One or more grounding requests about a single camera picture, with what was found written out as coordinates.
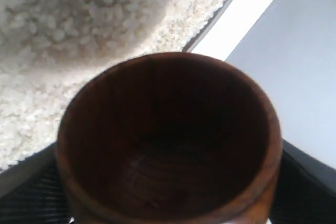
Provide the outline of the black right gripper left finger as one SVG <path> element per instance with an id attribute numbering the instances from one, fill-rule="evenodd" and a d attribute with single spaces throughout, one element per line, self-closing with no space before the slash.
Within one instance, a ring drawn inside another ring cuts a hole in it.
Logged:
<path id="1" fill-rule="evenodd" d="M 1 173 L 1 223 L 75 223 L 53 145 Z"/>

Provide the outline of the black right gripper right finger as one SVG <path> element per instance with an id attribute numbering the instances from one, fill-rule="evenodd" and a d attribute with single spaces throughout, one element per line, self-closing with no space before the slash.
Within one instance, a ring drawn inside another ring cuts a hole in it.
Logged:
<path id="1" fill-rule="evenodd" d="M 270 223 L 335 223 L 335 169 L 287 141 Z"/>

